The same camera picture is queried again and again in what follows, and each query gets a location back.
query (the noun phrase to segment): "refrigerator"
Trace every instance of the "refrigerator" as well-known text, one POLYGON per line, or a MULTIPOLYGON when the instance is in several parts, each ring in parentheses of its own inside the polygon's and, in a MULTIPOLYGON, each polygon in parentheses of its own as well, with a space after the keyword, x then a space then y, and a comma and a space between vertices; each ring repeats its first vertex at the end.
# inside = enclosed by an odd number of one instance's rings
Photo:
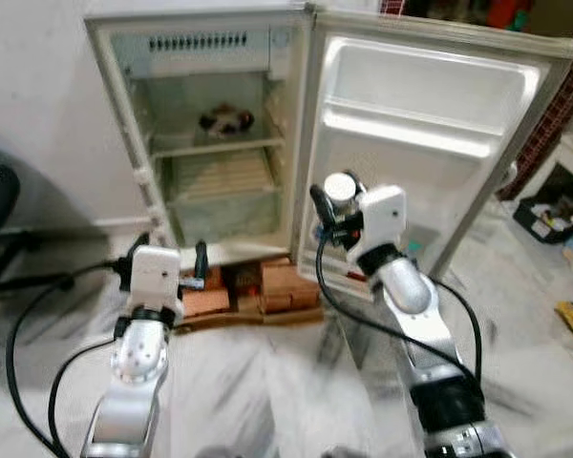
MULTIPOLYGON (((440 275, 573 64, 573 40, 284 1, 104 0, 85 23, 154 243, 290 255, 350 169, 407 193, 401 249, 440 275)), ((366 296, 328 248, 330 285, 366 296)))

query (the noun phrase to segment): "white floor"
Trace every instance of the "white floor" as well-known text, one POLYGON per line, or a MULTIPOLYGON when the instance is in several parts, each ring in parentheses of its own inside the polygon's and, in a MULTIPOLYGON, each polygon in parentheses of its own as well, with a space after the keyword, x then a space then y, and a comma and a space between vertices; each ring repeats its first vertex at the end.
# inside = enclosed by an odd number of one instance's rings
MULTIPOLYGON (((45 243, 17 270, 73 269, 123 254, 135 236, 45 243)), ((573 457, 573 335, 553 311, 573 299, 573 275, 557 256, 491 201, 459 246, 445 281, 476 309, 485 345, 487 408, 520 457, 573 457)), ((0 298, 0 359, 9 327, 32 291, 0 298)), ((443 314, 467 364, 470 324, 448 296, 443 314)), ((46 428, 55 368, 73 348, 114 325, 125 296, 114 276, 93 274, 56 293, 21 333, 16 360, 24 401, 46 428)), ((318 457, 335 445, 374 457, 413 456, 410 423, 386 339, 328 320, 304 329, 225 329, 174 340, 170 405, 156 455, 193 457, 228 445, 244 454, 318 457)), ((80 449, 107 380, 106 354, 90 355, 64 380, 58 419, 80 449)), ((51 456, 18 421, 0 368, 0 457, 51 456)))

